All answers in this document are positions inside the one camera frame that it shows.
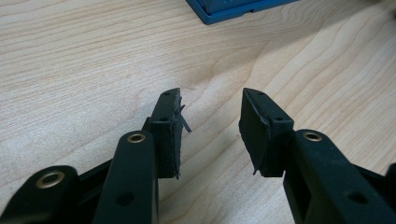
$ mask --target mounting hole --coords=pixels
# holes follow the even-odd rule
[[[49,173],[46,173],[45,175],[42,175],[37,182],[35,182],[35,185],[39,189],[48,189],[50,187],[53,187],[64,179],[64,172],[62,171],[51,171]]]
[[[366,204],[368,203],[368,200],[364,195],[362,195],[359,192],[353,191],[349,192],[347,195],[348,199],[354,203],[360,203],[360,204]]]
[[[323,138],[317,133],[304,133],[304,138],[312,142],[320,142]]]
[[[134,194],[132,192],[129,192],[129,191],[123,192],[116,199],[116,203],[121,205],[121,206],[128,205],[128,204],[130,204],[133,201],[134,201]]]
[[[130,143],[139,143],[143,142],[146,139],[146,136],[141,133],[134,133],[128,137],[128,142]]]

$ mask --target blue container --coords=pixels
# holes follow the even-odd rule
[[[205,24],[213,24],[297,0],[187,0]]]

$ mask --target brass grommet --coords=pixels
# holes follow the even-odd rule
[[[312,142],[320,142],[323,138],[317,133],[306,132],[303,133],[305,139],[312,141]]]
[[[146,136],[141,133],[134,133],[128,137],[128,142],[130,143],[140,143],[146,139]]]
[[[56,176],[55,179],[51,180],[51,181],[45,181],[45,179],[47,177],[50,176]],[[48,189],[51,188],[59,183],[61,183],[61,181],[64,179],[64,172],[62,171],[51,171],[46,173],[45,175],[42,175],[37,182],[35,182],[35,185],[39,188],[39,189]]]

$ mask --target wood grain surface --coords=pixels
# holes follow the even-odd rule
[[[396,2],[302,0],[206,26],[184,0],[0,1],[0,211],[28,176],[113,156],[181,88],[181,175],[161,223],[293,223],[281,178],[252,175],[242,89],[265,91],[360,166],[396,162]]]

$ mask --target wooden table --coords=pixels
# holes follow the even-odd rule
[[[252,175],[244,87],[351,162],[396,162],[396,2],[303,0],[211,26],[183,0],[0,2],[0,210],[55,164],[113,156],[162,91],[180,87],[182,177],[160,181],[162,223],[293,223],[281,178]]]

